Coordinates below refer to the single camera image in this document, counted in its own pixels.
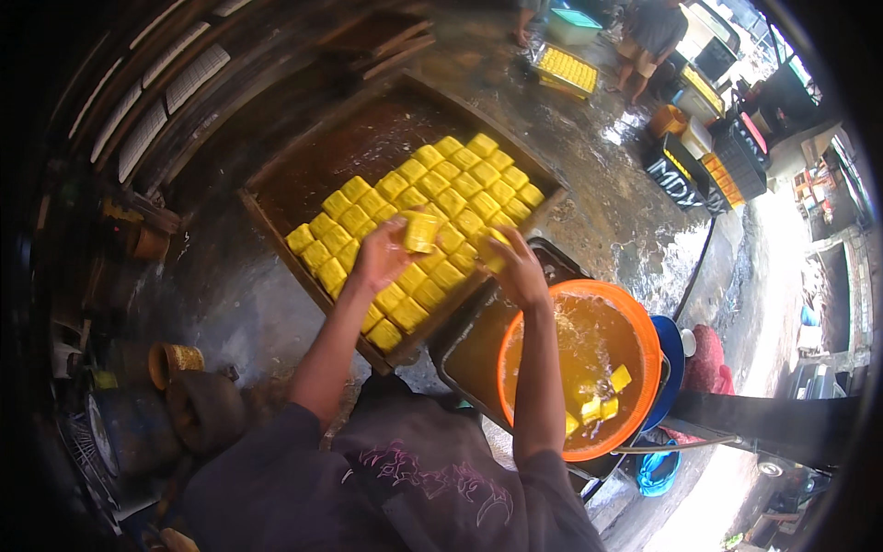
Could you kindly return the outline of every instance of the tofu block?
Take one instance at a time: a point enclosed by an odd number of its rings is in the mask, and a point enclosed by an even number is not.
[[[362,321],[362,333],[366,334],[371,331],[371,328],[382,319],[383,313],[379,308],[374,306],[374,303],[372,303],[371,306],[368,307],[368,314],[365,315],[365,319]]]
[[[374,189],[380,192],[384,200],[392,201],[407,187],[408,181],[392,170],[387,173],[387,176],[381,178]]]
[[[599,420],[601,417],[601,399],[593,397],[588,403],[583,403],[583,407],[580,411],[583,415],[584,424],[587,424],[590,421]]]
[[[504,154],[500,149],[496,149],[491,155],[488,155],[485,161],[500,172],[503,172],[503,170],[512,166],[512,163],[515,162],[514,159]]]
[[[485,227],[485,222],[472,209],[463,209],[452,222],[467,238],[471,238]]]
[[[306,247],[304,252],[300,254],[300,258],[304,260],[306,267],[309,268],[310,272],[315,276],[319,267],[331,258],[331,253],[329,253],[328,248],[317,239]]]
[[[421,270],[417,264],[412,263],[408,265],[408,268],[406,268],[402,275],[397,278],[396,284],[398,284],[398,287],[402,288],[402,291],[408,295],[413,295],[417,288],[419,288],[428,277],[429,276],[426,275],[426,272]]]
[[[478,255],[479,252],[475,250],[475,247],[464,243],[448,257],[448,262],[468,276],[475,270],[475,258]]]
[[[355,203],[370,189],[371,185],[368,184],[362,177],[350,178],[346,181],[344,185],[340,187],[340,191],[343,192],[343,195],[346,196],[346,199],[350,200],[350,202],[352,203]]]
[[[339,219],[340,215],[350,207],[352,207],[352,201],[346,199],[346,196],[340,190],[332,193],[322,202],[322,208],[325,209],[325,212],[334,221]]]
[[[334,228],[325,232],[325,235],[322,236],[321,242],[328,248],[328,252],[334,255],[337,254],[337,252],[341,250],[341,247],[345,246],[351,239],[352,236],[349,232],[344,230],[343,226],[336,224]]]
[[[383,352],[392,351],[398,342],[402,341],[402,334],[398,328],[385,318],[377,322],[366,337]]]
[[[335,226],[337,226],[337,223],[331,220],[328,213],[321,212],[310,222],[310,232],[313,233],[314,238],[320,239],[325,235],[325,232],[331,230]]]
[[[431,313],[444,300],[444,291],[435,282],[427,278],[414,291],[414,300]]]
[[[361,226],[359,226],[359,227],[358,227],[358,230],[356,230],[356,231],[352,234],[352,236],[353,236],[355,239],[357,239],[358,241],[362,241],[363,239],[365,239],[365,236],[367,236],[368,234],[370,234],[371,232],[373,232],[376,228],[377,228],[377,223],[376,223],[376,222],[374,222],[374,221],[368,221],[367,223],[364,223],[364,224],[362,224]]]
[[[285,236],[285,243],[288,244],[288,248],[296,255],[300,255],[314,240],[313,233],[310,232],[310,225],[307,223],[301,224],[289,232],[288,236]]]
[[[441,140],[435,142],[435,149],[440,154],[450,158],[454,152],[463,149],[463,144],[457,141],[453,136],[445,136]]]
[[[435,253],[435,236],[445,222],[437,216],[417,211],[402,211],[402,215],[408,219],[404,248],[412,253]]]
[[[469,143],[466,144],[466,147],[472,150],[475,155],[484,159],[485,157],[488,157],[494,151],[496,151],[498,145],[496,142],[488,138],[485,134],[479,132],[475,135],[475,138],[469,140]]]
[[[475,181],[481,184],[482,188],[489,188],[491,184],[500,179],[500,171],[495,169],[486,161],[481,161],[469,169],[469,174],[475,178]]]
[[[356,230],[370,220],[371,217],[368,216],[361,207],[353,205],[340,215],[340,220],[338,222],[346,231],[350,234],[354,234],[356,233]]]
[[[358,198],[356,205],[362,208],[365,211],[365,214],[368,216],[374,216],[374,214],[380,210],[384,205],[389,205],[386,200],[383,199],[381,193],[377,190],[371,188],[367,192],[365,192],[362,197]]]
[[[343,291],[343,285],[344,285],[344,284],[346,284],[346,280],[343,280],[341,283],[339,283],[339,284],[335,287],[335,289],[333,289],[333,290],[331,290],[331,291],[328,292],[328,295],[330,295],[331,298],[332,298],[335,302],[337,302],[337,298],[340,297],[340,292]]]
[[[487,224],[490,226],[511,226],[512,228],[517,227],[515,221],[510,219],[509,216],[502,211],[492,216],[490,222],[488,222]]]
[[[450,187],[467,200],[476,193],[484,190],[484,188],[481,187],[481,184],[479,184],[468,172],[461,172],[456,178],[451,180]]]
[[[487,242],[490,238],[494,238],[500,242],[502,242],[506,246],[512,247],[512,244],[503,236],[499,231],[494,228],[487,229],[487,235],[481,237],[478,240],[478,244],[476,245],[476,249],[479,252],[479,257],[481,261],[485,263],[485,266],[493,273],[500,272],[503,267],[506,266],[506,261],[502,259],[496,252],[491,248],[490,244]]]
[[[377,297],[374,298],[374,304],[377,305],[377,308],[381,309],[384,314],[389,314],[404,298],[405,294],[404,291],[402,291],[402,288],[398,287],[398,284],[393,282],[377,294]]]
[[[439,193],[450,188],[450,182],[440,177],[434,170],[430,170],[414,186],[427,198],[434,200],[438,197]]]
[[[546,198],[537,186],[529,182],[518,190],[518,194],[515,197],[519,198],[522,203],[531,209],[539,207],[540,203]]]
[[[429,144],[418,147],[417,151],[411,154],[411,157],[419,161],[427,169],[432,169],[435,165],[444,161],[444,155],[440,154],[439,150]]]
[[[443,290],[451,291],[456,288],[466,276],[462,272],[454,268],[454,265],[447,261],[442,261],[435,269],[429,273],[429,277]]]
[[[439,247],[441,250],[448,255],[454,253],[463,242],[466,240],[466,236],[460,233],[459,230],[454,228],[451,223],[445,223],[438,230],[438,238],[439,238]]]
[[[388,221],[393,216],[396,216],[398,213],[398,209],[392,203],[387,203],[383,207],[377,209],[377,212],[371,216],[371,220],[380,224],[383,221]]]
[[[439,249],[437,253],[433,253],[428,257],[424,257],[423,259],[417,261],[417,265],[420,267],[420,269],[429,274],[430,272],[435,270],[435,267],[439,266],[439,263],[447,258],[448,255],[446,255],[441,249]]]
[[[398,197],[392,202],[398,210],[404,211],[405,209],[417,207],[418,205],[426,205],[429,202],[429,199],[420,193],[417,188],[410,186],[403,192],[399,193]]]
[[[418,181],[420,177],[426,174],[428,169],[423,166],[423,163],[417,161],[416,159],[409,159],[408,161],[399,165],[396,172],[404,178],[409,185],[413,185]]]
[[[452,162],[460,170],[469,170],[481,161],[481,157],[478,157],[472,150],[465,147],[458,149],[451,155],[446,155],[446,157],[448,157],[448,161]]]
[[[528,178],[518,167],[508,167],[500,171],[500,180],[512,186],[513,190],[520,190],[527,184]]]
[[[464,207],[466,207],[466,200],[463,199],[463,196],[457,193],[453,188],[448,188],[439,194],[435,204],[438,205],[449,218],[454,218],[460,214],[460,211],[462,211]]]
[[[510,200],[509,203],[502,206],[501,210],[506,215],[509,215],[509,218],[515,221],[516,224],[520,224],[531,215],[531,210],[518,198]]]
[[[423,307],[418,305],[417,301],[406,297],[398,304],[396,310],[389,315],[389,319],[399,328],[403,329],[404,333],[410,334],[427,316],[429,316],[429,313],[423,310]]]
[[[356,256],[358,255],[358,241],[351,239],[347,244],[340,248],[335,257],[340,261],[340,266],[346,270],[347,274],[352,272],[353,265],[356,264]]]
[[[481,217],[481,220],[485,221],[485,223],[491,220],[491,217],[496,215],[496,212],[500,210],[500,204],[488,195],[487,192],[476,193],[472,199],[469,200],[468,205],[476,215]]]
[[[506,205],[515,198],[515,190],[502,180],[497,180],[486,189],[487,195],[491,196],[500,205]]]
[[[460,169],[450,161],[442,161],[433,167],[433,172],[450,182],[460,174]]]
[[[610,386],[613,387],[614,393],[619,393],[629,383],[631,383],[631,374],[629,374],[629,370],[626,369],[625,365],[621,364],[610,375]]]
[[[449,217],[445,214],[445,212],[442,211],[439,208],[439,206],[435,205],[434,203],[427,203],[426,210],[424,210],[423,212],[426,213],[427,215],[437,216],[437,217],[439,217],[439,219],[443,220],[444,222],[447,222],[448,220],[450,220]]]
[[[564,435],[570,437],[579,427],[579,421],[570,412],[564,412]]]
[[[616,397],[601,403],[601,419],[610,420],[619,412],[619,399]]]
[[[346,279],[346,270],[340,266],[340,261],[337,258],[331,257],[319,267],[317,275],[319,276],[319,281],[322,282],[322,285],[330,293],[331,290],[335,289],[337,285]]]

